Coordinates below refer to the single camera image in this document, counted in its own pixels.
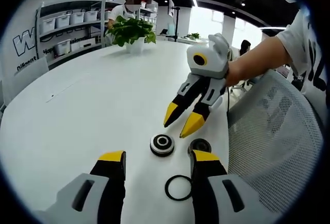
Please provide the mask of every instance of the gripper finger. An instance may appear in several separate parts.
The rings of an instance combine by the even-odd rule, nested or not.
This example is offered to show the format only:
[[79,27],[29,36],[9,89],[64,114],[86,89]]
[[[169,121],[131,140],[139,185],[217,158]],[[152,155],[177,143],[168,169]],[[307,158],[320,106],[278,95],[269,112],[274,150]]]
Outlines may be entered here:
[[177,96],[169,104],[164,119],[164,126],[172,124],[193,103],[205,89],[205,78],[189,74],[187,81],[181,85]]

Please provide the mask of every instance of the face mask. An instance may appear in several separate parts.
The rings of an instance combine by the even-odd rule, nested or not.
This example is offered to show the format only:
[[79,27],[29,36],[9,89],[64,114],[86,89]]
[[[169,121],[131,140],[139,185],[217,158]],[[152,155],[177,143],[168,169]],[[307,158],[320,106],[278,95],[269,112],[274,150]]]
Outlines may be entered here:
[[129,11],[134,12],[134,11],[138,11],[141,8],[141,5],[140,4],[127,4],[126,8]]

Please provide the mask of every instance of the desk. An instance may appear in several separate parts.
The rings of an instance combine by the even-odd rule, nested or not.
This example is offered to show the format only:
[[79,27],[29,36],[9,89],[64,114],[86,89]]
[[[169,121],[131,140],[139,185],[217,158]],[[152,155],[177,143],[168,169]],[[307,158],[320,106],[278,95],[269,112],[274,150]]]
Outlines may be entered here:
[[204,45],[204,46],[208,46],[208,41],[203,41],[203,40],[191,40],[190,38],[177,38],[176,40],[179,43],[184,43],[184,44],[188,44],[188,45]]
[[[32,210],[45,210],[57,192],[98,157],[125,150],[126,197],[122,223],[194,223],[192,199],[175,202],[164,193],[173,175],[190,177],[187,149],[204,138],[228,169],[226,101],[206,124],[185,139],[179,134],[192,107],[168,128],[163,119],[190,69],[189,45],[146,44],[140,56],[111,46],[75,58],[24,89],[7,107],[0,130],[0,159],[14,190]],[[152,136],[166,133],[175,151],[152,154]],[[174,197],[190,191],[188,182],[170,185]]]

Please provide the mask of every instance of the window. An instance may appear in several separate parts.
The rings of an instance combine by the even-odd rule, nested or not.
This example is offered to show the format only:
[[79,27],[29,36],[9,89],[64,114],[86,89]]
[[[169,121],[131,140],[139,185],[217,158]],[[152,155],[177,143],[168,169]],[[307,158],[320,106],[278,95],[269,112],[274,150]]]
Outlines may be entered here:
[[192,7],[189,33],[198,32],[202,38],[222,33],[223,13],[211,9]]
[[261,42],[262,31],[251,23],[236,18],[232,47],[240,49],[243,40],[249,41],[252,49]]

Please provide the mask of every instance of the office chair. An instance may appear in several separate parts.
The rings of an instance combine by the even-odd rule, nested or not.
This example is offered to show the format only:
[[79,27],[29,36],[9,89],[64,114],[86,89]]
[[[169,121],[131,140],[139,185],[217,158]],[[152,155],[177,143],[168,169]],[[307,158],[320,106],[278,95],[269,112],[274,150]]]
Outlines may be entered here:
[[310,180],[323,147],[322,125],[307,99],[269,70],[229,111],[229,174],[281,217]]

